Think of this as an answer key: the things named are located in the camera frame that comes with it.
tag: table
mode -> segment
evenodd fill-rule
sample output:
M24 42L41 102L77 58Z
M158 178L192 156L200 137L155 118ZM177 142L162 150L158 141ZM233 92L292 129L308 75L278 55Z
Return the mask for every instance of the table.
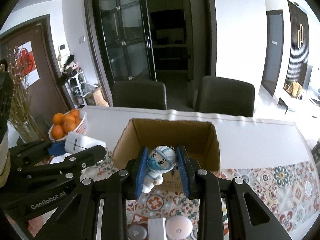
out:
M302 100L291 97L284 89L280 90L280 99L278 105L284 105L288 110L308 114L314 117L320 117L320 107L313 104L309 99L309 94L304 95Z
M242 177L292 239L301 240L320 213L316 166L305 139L293 122L175 110L96 106L86 106L84 110L89 122L86 135L106 142L108 158L99 166L88 168L83 178L104 179L117 171L111 154L131 118L212 122L220 145L218 176ZM189 201L183 194L163 192L156 187L138 201L127 201L128 224L143 224L152 217L189 217L194 225L189 240L195 239L198 214L198 201ZM224 225L227 239L227 221Z

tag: orange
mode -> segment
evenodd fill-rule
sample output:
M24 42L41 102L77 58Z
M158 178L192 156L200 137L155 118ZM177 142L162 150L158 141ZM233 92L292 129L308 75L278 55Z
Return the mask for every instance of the orange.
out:
M80 112L78 109L72 109L70 111L70 114L72 114L74 117L79 117L80 116Z
M76 125L78 126L81 123L82 119L80 117L76 117L75 121L76 121Z
M55 125L51 130L52 137L59 140L64 136L64 131L61 125Z
M72 132L76 128L77 128L77 125L76 125L75 121L73 121L73 120L66 120L63 123L63 129L66 134L68 134L68 132Z
M55 114L52 118L52 122L54 125L63 125L63 114L62 113Z
M75 121L75 117L72 114L66 114L63 117L63 123L65 123L67 120L72 120L74 122Z

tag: blue gripper pad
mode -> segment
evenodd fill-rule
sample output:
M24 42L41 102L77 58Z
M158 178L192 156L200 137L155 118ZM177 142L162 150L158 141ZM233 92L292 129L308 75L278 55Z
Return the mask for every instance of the blue gripper pad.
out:
M185 161L183 159L182 150L180 147L177 147L176 154L177 154L177 161L178 161L183 193L186 195L187 198L189 198L190 196L189 176L186 169Z
M136 177L135 197L137 199L140 198L140 195L142 193L144 178L147 172L147 160L148 160L148 148L147 147L141 148L140 151L143 151L143 153L142 153L140 166L139 166L137 177Z
M66 150L64 149L65 144L66 144L66 141L52 143L51 148L48 149L49 155L60 156L67 153Z

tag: sliding door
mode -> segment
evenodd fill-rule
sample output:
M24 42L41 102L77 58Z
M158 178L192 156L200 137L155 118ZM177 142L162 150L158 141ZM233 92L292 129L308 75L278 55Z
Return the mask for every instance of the sliding door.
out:
M156 80L146 0L93 2L110 87L121 80Z

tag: white table surface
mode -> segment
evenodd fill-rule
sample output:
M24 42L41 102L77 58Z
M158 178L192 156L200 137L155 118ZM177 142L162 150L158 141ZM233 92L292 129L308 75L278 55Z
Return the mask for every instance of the white table surface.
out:
M212 122L220 145L221 169L247 169L314 163L311 151L294 122L234 117L223 114L178 112L121 107L86 106L87 136L102 140L113 151L131 118ZM319 178L316 178L320 191ZM301 240L319 212L289 232Z

